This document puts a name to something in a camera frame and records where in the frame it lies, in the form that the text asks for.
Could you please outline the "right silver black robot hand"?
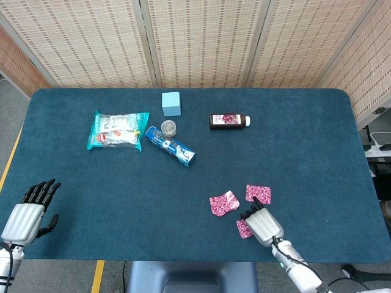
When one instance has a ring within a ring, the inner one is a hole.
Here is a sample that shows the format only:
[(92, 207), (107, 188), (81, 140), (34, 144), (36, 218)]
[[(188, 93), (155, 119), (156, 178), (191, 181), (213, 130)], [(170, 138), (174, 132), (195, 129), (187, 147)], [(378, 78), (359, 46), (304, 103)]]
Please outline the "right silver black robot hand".
[(250, 210), (241, 213), (241, 220), (245, 221), (262, 246), (270, 247), (274, 239), (284, 237), (283, 228), (257, 197), (252, 197), (252, 199), (255, 204), (250, 206)]

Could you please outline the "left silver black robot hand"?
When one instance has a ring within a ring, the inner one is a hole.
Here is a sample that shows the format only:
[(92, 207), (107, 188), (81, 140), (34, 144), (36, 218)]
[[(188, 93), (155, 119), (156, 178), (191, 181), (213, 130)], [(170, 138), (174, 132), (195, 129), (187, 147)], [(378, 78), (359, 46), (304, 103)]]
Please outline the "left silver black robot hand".
[(54, 214), (47, 226), (41, 227), (45, 215), (61, 183), (55, 179), (33, 185), (15, 205), (1, 234), (3, 243), (10, 247), (26, 247), (35, 239), (51, 233), (56, 227), (59, 215)]

